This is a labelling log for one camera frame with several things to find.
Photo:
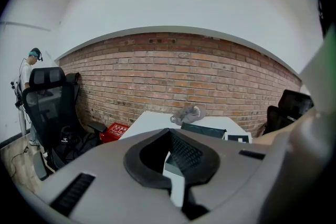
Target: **shoe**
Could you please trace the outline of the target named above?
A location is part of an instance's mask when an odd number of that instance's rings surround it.
[[[29,140],[30,145],[32,146],[39,146],[40,143],[37,140]]]

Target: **white t-shirt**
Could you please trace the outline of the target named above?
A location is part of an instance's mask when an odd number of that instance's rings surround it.
[[[20,86],[21,91],[25,90],[25,84],[29,83],[30,74],[32,73],[32,67],[27,62],[23,64],[20,72]]]

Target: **baseboard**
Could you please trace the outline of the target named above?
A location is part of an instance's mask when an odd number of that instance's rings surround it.
[[[26,134],[29,134],[29,133],[30,133],[30,128],[27,129]],[[21,137],[22,137],[22,133],[19,133],[19,134],[17,134],[17,135],[14,135],[14,136],[8,138],[8,139],[5,140],[5,141],[2,141],[2,142],[0,143],[0,149],[3,148],[3,147],[5,147],[5,146],[7,146],[7,145],[10,144],[11,142],[13,142],[13,141],[15,141],[15,140],[18,140],[18,139],[21,138]]]

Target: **black slot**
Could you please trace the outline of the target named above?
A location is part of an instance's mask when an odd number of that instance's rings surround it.
[[[68,216],[94,179],[94,176],[81,173],[50,206],[62,215]]]
[[[239,151],[240,155],[246,156],[246,157],[250,157],[253,159],[259,159],[259,160],[263,160],[265,158],[265,154],[263,153],[258,153],[258,152],[253,152],[253,151],[247,151],[247,150],[241,150]]]

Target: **pants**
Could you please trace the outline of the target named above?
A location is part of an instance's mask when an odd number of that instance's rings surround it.
[[[36,130],[33,126],[33,123],[30,124],[30,140],[36,140],[38,142],[38,139],[36,136]]]

